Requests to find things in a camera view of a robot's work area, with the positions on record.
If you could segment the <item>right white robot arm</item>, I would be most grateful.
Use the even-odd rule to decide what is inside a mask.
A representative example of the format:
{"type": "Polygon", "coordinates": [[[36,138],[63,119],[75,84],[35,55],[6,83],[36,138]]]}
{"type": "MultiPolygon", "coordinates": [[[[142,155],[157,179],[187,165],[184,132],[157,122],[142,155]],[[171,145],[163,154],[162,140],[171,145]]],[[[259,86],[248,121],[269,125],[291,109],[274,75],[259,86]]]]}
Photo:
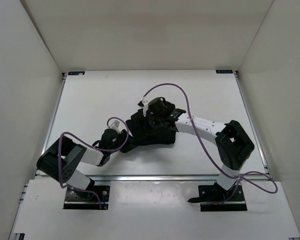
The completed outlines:
{"type": "Polygon", "coordinates": [[[215,122],[176,108],[163,97],[156,97],[142,107],[145,117],[156,117],[163,124],[171,124],[176,131],[196,136],[201,144],[206,140],[217,147],[222,162],[220,174],[215,181],[214,195],[219,200],[226,200],[232,195],[232,188],[239,173],[255,149],[255,145],[242,125],[231,120],[228,123],[215,122]]]}

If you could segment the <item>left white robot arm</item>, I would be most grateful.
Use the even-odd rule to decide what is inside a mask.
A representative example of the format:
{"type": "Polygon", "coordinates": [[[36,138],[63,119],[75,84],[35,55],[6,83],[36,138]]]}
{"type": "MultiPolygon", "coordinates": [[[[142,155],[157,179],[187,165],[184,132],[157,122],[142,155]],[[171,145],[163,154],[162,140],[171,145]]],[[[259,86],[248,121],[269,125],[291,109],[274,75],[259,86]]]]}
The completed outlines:
{"type": "Polygon", "coordinates": [[[69,132],[63,133],[38,159],[36,167],[56,180],[62,188],[69,187],[83,199],[94,195],[95,182],[77,170],[79,163],[102,167],[115,152],[127,153],[139,146],[125,129],[106,129],[100,140],[92,145],[83,141],[78,143],[69,138],[69,132]]]}

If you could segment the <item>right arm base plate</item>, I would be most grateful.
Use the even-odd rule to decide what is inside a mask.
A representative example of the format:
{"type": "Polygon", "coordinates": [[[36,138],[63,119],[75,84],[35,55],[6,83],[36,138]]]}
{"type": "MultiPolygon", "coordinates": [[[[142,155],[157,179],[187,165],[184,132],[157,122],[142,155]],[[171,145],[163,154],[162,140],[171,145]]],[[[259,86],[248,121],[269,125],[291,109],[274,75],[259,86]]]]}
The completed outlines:
{"type": "Polygon", "coordinates": [[[235,183],[229,190],[214,183],[199,185],[198,196],[187,200],[199,204],[201,212],[245,212],[248,210],[241,184],[235,183]]]}

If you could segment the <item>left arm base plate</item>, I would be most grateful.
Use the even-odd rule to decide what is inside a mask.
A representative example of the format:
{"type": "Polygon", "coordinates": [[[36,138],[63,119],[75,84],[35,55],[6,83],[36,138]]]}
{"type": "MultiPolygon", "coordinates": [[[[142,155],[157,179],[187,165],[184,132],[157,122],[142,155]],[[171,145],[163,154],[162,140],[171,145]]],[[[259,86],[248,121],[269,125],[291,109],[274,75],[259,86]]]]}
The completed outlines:
{"type": "Polygon", "coordinates": [[[104,183],[95,183],[93,189],[96,195],[93,193],[77,191],[68,187],[66,189],[63,209],[65,210],[101,210],[106,211],[109,209],[111,186],[104,183]]]}

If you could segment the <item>black pleated skirt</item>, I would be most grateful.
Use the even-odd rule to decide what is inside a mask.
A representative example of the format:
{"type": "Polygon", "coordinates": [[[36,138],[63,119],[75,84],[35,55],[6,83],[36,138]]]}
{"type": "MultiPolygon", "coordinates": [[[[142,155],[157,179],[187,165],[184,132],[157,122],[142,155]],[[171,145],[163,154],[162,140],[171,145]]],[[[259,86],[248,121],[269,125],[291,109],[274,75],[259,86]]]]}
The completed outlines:
{"type": "Polygon", "coordinates": [[[129,129],[128,139],[135,139],[139,146],[172,145],[176,141],[177,128],[161,127],[151,120],[151,115],[143,116],[143,111],[138,110],[125,123],[129,129]]]}

